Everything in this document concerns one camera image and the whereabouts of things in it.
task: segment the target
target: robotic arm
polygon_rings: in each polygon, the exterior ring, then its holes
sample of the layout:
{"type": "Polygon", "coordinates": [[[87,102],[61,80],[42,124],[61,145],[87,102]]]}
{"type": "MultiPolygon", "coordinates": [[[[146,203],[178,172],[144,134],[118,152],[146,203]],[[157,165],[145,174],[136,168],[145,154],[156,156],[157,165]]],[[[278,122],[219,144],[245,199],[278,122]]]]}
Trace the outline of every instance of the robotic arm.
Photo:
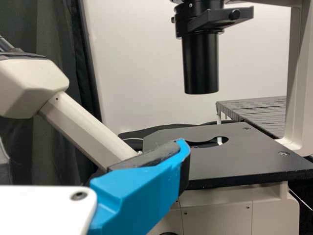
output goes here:
{"type": "Polygon", "coordinates": [[[65,93],[68,79],[54,63],[2,37],[0,51],[0,115],[41,115],[107,172],[91,189],[1,186],[0,233],[146,234],[188,185],[187,143],[137,155],[65,93]]]}

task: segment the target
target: metal rod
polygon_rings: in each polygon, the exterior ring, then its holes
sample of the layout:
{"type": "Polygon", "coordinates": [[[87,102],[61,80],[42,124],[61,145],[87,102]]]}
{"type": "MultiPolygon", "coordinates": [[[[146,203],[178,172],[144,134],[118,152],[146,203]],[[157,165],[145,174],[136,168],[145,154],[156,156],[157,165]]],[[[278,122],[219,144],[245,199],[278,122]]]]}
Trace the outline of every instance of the metal rod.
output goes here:
{"type": "Polygon", "coordinates": [[[14,48],[4,37],[0,35],[0,51],[6,52],[14,48]]]}

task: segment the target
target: microscope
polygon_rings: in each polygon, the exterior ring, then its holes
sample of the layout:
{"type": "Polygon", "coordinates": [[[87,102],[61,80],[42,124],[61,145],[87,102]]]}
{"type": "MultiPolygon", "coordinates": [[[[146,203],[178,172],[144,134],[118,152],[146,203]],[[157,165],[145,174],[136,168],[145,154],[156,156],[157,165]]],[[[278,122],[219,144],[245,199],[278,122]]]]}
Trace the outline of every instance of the microscope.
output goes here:
{"type": "MultiPolygon", "coordinates": [[[[160,130],[144,151],[184,138],[191,147],[189,185],[149,235],[297,235],[299,204],[288,181],[312,178],[313,4],[310,0],[249,0],[291,7],[285,136],[273,140],[247,123],[160,130]],[[208,147],[214,138],[225,141],[208,147]]],[[[218,34],[253,18],[253,7],[223,9],[219,0],[172,0],[182,40],[185,92],[218,87],[218,34]]]]}
{"type": "MultiPolygon", "coordinates": [[[[217,92],[218,35],[252,19],[253,7],[172,2],[185,92],[217,92]]],[[[313,7],[251,2],[291,7],[286,133],[278,141],[247,123],[197,126],[152,133],[138,155],[65,93],[68,79],[55,64],[0,37],[0,115],[41,115],[106,173],[90,188],[1,186],[1,233],[297,235],[299,204],[287,182],[313,179],[303,158],[313,153],[313,7]],[[208,147],[215,138],[222,144],[208,147]]]]}

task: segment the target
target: cable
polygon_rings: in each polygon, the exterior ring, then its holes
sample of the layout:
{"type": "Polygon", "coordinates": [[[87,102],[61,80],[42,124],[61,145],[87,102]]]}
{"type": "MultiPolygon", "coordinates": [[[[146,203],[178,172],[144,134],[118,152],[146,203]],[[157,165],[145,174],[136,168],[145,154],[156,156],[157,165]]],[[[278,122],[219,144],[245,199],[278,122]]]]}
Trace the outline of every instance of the cable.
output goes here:
{"type": "Polygon", "coordinates": [[[295,192],[294,191],[292,191],[291,189],[289,189],[289,191],[292,193],[292,195],[293,196],[295,196],[296,198],[298,198],[299,199],[299,201],[300,202],[302,202],[310,211],[312,211],[313,212],[313,210],[312,210],[312,208],[311,207],[309,207],[309,205],[308,204],[306,204],[305,203],[305,201],[303,201],[297,194],[295,194],[295,192]]]}

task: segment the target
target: black objective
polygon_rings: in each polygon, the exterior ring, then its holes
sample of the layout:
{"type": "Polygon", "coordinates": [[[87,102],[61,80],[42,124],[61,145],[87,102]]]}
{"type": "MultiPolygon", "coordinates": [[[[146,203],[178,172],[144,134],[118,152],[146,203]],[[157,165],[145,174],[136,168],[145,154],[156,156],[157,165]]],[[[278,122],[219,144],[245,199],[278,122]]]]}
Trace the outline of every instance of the black objective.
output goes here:
{"type": "Polygon", "coordinates": [[[176,37],[182,39],[185,93],[219,91],[218,34],[253,18],[253,7],[223,9],[223,0],[171,0],[176,37]]]}

